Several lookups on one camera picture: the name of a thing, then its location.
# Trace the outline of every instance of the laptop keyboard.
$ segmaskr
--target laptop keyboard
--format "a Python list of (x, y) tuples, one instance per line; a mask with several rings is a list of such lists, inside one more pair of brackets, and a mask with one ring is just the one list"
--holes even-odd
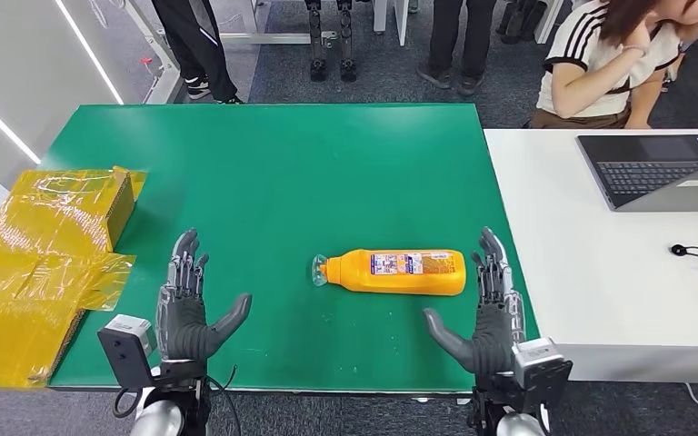
[(612, 194), (641, 195), (698, 171), (698, 162), (598, 163)]

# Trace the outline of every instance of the green tabletop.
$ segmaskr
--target green tabletop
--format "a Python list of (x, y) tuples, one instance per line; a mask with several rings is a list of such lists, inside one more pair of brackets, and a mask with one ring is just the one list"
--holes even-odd
[[(117, 253), (137, 261), (114, 312), (90, 312), (50, 382), (115, 387), (96, 332), (126, 313), (154, 319), (175, 238), (195, 227), (210, 253), (208, 318), (240, 292), (250, 316), (209, 362), (236, 389), (468, 391), (469, 374), (429, 337), (422, 309), (469, 336), (477, 299), (312, 285), (315, 254), (477, 247), (490, 226), (525, 293), (472, 104), (82, 106), (42, 167), (149, 173)], [(526, 299), (530, 338), (538, 337)], [(151, 356), (158, 363), (158, 353)]]

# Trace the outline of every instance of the yellow plastic wrap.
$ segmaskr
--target yellow plastic wrap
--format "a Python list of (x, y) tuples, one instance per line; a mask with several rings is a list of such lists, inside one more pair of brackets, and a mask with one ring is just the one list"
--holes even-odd
[(134, 256), (111, 253), (145, 181), (28, 171), (0, 207), (0, 387), (42, 387), (84, 310), (113, 310)]

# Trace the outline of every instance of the robot leg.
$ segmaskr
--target robot leg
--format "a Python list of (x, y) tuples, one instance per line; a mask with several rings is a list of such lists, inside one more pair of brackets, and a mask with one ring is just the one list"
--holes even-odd
[(352, 0), (336, 0), (338, 19), (341, 22), (341, 80), (357, 80), (357, 67), (352, 53)]
[(312, 63), (309, 67), (309, 75), (312, 82), (322, 82), (327, 78), (323, 51), (323, 31), (320, 26), (320, 7), (322, 0), (306, 0), (306, 9), (309, 11), (309, 37), (312, 41)]

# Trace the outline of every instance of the black sneaker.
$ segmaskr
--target black sneaker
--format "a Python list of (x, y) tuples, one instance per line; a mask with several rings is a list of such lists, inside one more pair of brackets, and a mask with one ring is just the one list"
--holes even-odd
[(483, 82), (483, 78), (484, 74), (480, 74), (480, 76), (477, 78), (467, 77), (464, 75), (461, 76), (459, 81), (456, 83), (456, 92), (465, 97), (474, 95), (475, 91), (477, 91), (477, 87)]
[(215, 102), (218, 104), (244, 104), (242, 99), (237, 97), (236, 95), (226, 101), (216, 100)]
[(188, 91), (188, 98), (197, 100), (210, 94), (210, 82), (207, 76), (185, 79), (185, 88)]
[(416, 73), (419, 74), (419, 76), (425, 81), (440, 89), (448, 89), (451, 87), (451, 71), (445, 70), (440, 74), (436, 74), (429, 67), (428, 61), (422, 61), (419, 65), (417, 65)]

